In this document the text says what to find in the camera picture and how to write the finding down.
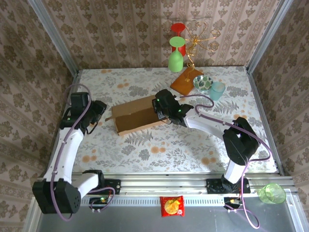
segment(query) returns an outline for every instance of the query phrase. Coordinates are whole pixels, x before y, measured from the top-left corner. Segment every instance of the gold wire sculpture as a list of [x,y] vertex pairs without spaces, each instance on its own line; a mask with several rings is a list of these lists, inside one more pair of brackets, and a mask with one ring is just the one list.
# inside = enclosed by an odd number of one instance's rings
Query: gold wire sculpture
[[193,35],[193,34],[191,34],[190,31],[189,31],[189,29],[188,29],[187,27],[185,27],[185,28],[187,29],[189,35],[190,35],[190,38],[189,38],[189,39],[185,39],[185,40],[191,42],[191,45],[190,45],[190,46],[188,47],[188,49],[186,50],[186,54],[187,54],[187,56],[188,56],[188,58],[189,58],[189,60],[190,60],[190,62],[187,63],[187,66],[188,66],[188,68],[192,68],[192,70],[188,72],[188,76],[187,76],[187,78],[186,78],[186,81],[187,81],[187,82],[190,81],[190,79],[189,79],[189,74],[190,74],[191,72],[193,72],[193,70],[194,70],[194,68],[195,68],[195,65],[194,65],[194,62],[193,62],[193,60],[192,60],[192,57],[194,57],[194,56],[197,54],[197,50],[195,49],[196,45],[199,45],[199,46],[201,46],[202,48],[204,48],[204,49],[206,49],[206,50],[208,50],[208,51],[214,52],[214,51],[218,50],[218,45],[217,45],[217,44],[215,44],[215,43],[214,43],[214,44],[213,44],[213,43],[209,44],[210,49],[208,49],[208,48],[206,48],[205,46],[203,46],[203,45],[201,44],[201,42],[202,42],[202,41],[208,41],[208,40],[216,39],[216,38],[218,38],[218,37],[221,35],[221,33],[220,33],[218,30],[212,30],[212,31],[211,31],[211,34],[213,35],[213,37],[208,38],[208,39],[201,40],[201,39],[200,39],[200,36],[201,36],[201,35],[204,33],[204,31],[206,30],[207,24],[206,24],[205,22],[196,22],[195,25],[196,25],[196,27],[198,27],[198,28],[201,27],[202,25],[204,25],[204,28],[203,28],[202,32],[201,32],[199,35],[196,35],[196,34]]

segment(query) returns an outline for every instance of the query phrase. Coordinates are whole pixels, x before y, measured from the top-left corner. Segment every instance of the cable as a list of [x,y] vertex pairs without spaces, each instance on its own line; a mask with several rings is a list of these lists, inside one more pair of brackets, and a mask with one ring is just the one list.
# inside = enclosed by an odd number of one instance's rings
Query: cable
[[241,188],[239,188],[238,190],[239,190],[239,197],[237,197],[235,200],[238,200],[241,197]]
[[[225,121],[216,119],[216,118],[212,118],[212,117],[209,117],[209,116],[206,116],[206,115],[203,115],[202,113],[200,113],[199,110],[198,110],[199,107],[211,108],[211,107],[214,106],[214,102],[213,102],[213,100],[212,100],[211,98],[209,98],[209,97],[207,97],[207,96],[205,96],[205,95],[202,95],[202,94],[194,94],[194,95],[188,95],[188,96],[180,96],[180,98],[193,97],[193,96],[203,96],[203,97],[209,99],[209,100],[212,102],[212,106],[210,106],[210,107],[209,107],[209,106],[205,106],[205,105],[201,105],[201,104],[196,105],[196,106],[195,106],[195,111],[196,111],[196,113],[197,113],[198,115],[200,115],[201,117],[206,118],[206,119],[208,119],[208,120],[211,120],[211,121],[220,123],[220,124],[224,123],[225,125],[228,125],[228,126],[233,127],[233,128],[235,128],[235,129],[237,129],[237,130],[239,130],[239,131],[241,131],[241,132],[246,133],[246,134],[249,135],[250,137],[252,137],[252,138],[256,139],[257,141],[259,141],[259,142],[266,148],[266,150],[267,150],[268,153],[269,153],[269,156],[268,156],[267,158],[249,160],[248,163],[246,164],[246,166],[245,166],[245,168],[244,168],[244,170],[243,170],[243,172],[242,172],[241,178],[240,178],[240,181],[241,181],[241,192],[240,192],[240,193],[241,193],[241,201],[242,201],[242,204],[243,204],[244,213],[245,213],[245,215],[246,215],[246,218],[247,218],[249,224],[250,224],[254,229],[259,229],[259,228],[260,228],[260,222],[259,222],[259,220],[257,219],[257,217],[256,217],[251,211],[247,210],[247,209],[246,209],[246,206],[245,206],[245,200],[244,200],[244,197],[243,197],[243,179],[244,179],[245,173],[246,173],[246,171],[247,171],[247,169],[248,169],[250,163],[256,162],[256,161],[267,161],[267,160],[269,160],[269,159],[271,158],[272,152],[271,152],[269,146],[268,146],[262,139],[260,139],[260,138],[257,137],[256,135],[252,134],[251,132],[249,132],[249,131],[247,131],[247,130],[241,128],[241,127],[238,127],[238,126],[236,126],[236,125],[234,125],[234,124],[231,124],[231,123],[228,123],[228,122],[225,122]],[[247,212],[250,212],[250,213],[255,217],[255,219],[256,219],[256,221],[257,221],[257,225],[256,225],[256,226],[253,225],[253,223],[252,223],[251,220],[249,219],[249,216],[248,216],[248,213],[247,213]]]
[[102,115],[98,118],[97,123],[95,124],[95,126],[92,128],[92,130],[91,130],[90,132],[88,132],[88,129],[86,129],[87,134],[91,134],[91,133],[95,130],[95,128],[96,128],[96,127],[97,127],[97,125],[98,125],[98,122],[101,120],[101,117],[102,117]]
[[88,91],[88,95],[89,95],[89,100],[88,100],[88,104],[85,108],[85,110],[83,111],[83,113],[78,117],[78,119],[74,122],[74,124],[72,125],[72,127],[70,128],[70,130],[68,131],[68,133],[66,134],[66,136],[64,137],[63,141],[62,141],[62,144],[60,146],[60,149],[59,149],[59,152],[58,152],[58,155],[57,155],[57,158],[56,158],[56,161],[55,161],[55,164],[54,164],[54,169],[53,169],[53,172],[52,172],[52,177],[51,177],[51,181],[50,181],[50,194],[51,194],[51,197],[52,197],[52,202],[54,204],[54,207],[55,207],[55,210],[57,212],[57,214],[59,215],[59,217],[68,222],[72,219],[72,214],[69,216],[69,218],[65,218],[62,216],[60,210],[59,210],[59,207],[57,205],[57,201],[56,201],[56,198],[55,198],[55,192],[54,192],[54,180],[55,180],[55,175],[57,174],[57,168],[58,168],[58,165],[59,165],[59,161],[60,161],[60,157],[62,155],[62,151],[64,149],[64,145],[67,143],[67,140],[70,136],[70,134],[72,133],[72,131],[75,129],[75,126],[80,122],[80,120],[84,117],[84,115],[87,113],[89,107],[90,107],[90,104],[91,104],[91,93],[90,93],[90,90],[88,89],[87,86],[83,85],[83,84],[72,84],[70,85],[65,91],[64,93],[66,94],[66,92],[68,91],[68,89],[72,88],[73,86],[82,86],[84,87],[87,91]]
[[116,192],[115,192],[115,189],[112,188],[112,187],[105,187],[105,188],[99,188],[99,189],[95,189],[95,190],[91,190],[89,193],[94,193],[94,192],[101,192],[101,191],[104,191],[104,190],[107,190],[107,189],[110,189],[112,190],[112,198],[107,202],[107,204],[103,207],[103,209],[101,211],[103,211],[104,209],[106,209],[106,207],[112,202]]
[[170,121],[169,123],[167,123],[167,122],[165,122],[164,121],[164,119],[163,120],[160,120],[161,122],[164,122],[165,124],[167,124],[167,125],[170,125],[170,124],[172,124],[172,122]]
[[[237,212],[237,211],[240,211],[240,210],[245,211],[244,209],[234,209],[233,207],[231,207],[231,206],[229,206],[229,205],[227,205],[227,204],[225,204],[225,207],[229,208],[231,211],[234,211],[234,212]],[[255,220],[257,221],[257,227],[260,228],[260,222],[259,222],[259,220],[257,219],[257,216],[256,216],[253,212],[251,212],[250,210],[248,210],[248,209],[246,209],[246,212],[250,213],[250,214],[255,218]]]

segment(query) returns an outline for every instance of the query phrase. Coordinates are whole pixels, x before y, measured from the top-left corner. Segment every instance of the green plastic cup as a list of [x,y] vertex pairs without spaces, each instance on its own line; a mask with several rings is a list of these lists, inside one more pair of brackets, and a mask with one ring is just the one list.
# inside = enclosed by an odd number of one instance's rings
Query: green plastic cup
[[264,186],[257,194],[260,200],[267,204],[281,204],[286,198],[284,189],[276,183]]

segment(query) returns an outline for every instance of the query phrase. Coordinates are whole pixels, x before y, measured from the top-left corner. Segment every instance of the brown cardboard box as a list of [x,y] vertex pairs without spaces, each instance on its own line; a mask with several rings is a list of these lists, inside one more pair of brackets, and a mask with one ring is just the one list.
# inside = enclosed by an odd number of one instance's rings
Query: brown cardboard box
[[112,116],[118,135],[129,134],[164,123],[154,111],[152,100],[155,95],[112,107]]

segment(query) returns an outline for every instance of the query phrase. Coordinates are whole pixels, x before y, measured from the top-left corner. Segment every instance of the gray metal floor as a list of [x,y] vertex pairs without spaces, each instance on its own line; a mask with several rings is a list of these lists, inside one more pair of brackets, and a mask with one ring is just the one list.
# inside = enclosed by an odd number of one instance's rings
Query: gray metal floor
[[42,215],[37,232],[295,232],[286,203],[268,205],[247,198],[246,206],[260,220],[259,230],[249,225],[243,212],[228,214],[223,207],[186,207],[184,217],[162,218],[160,207],[115,206],[100,214],[81,207],[70,222]]

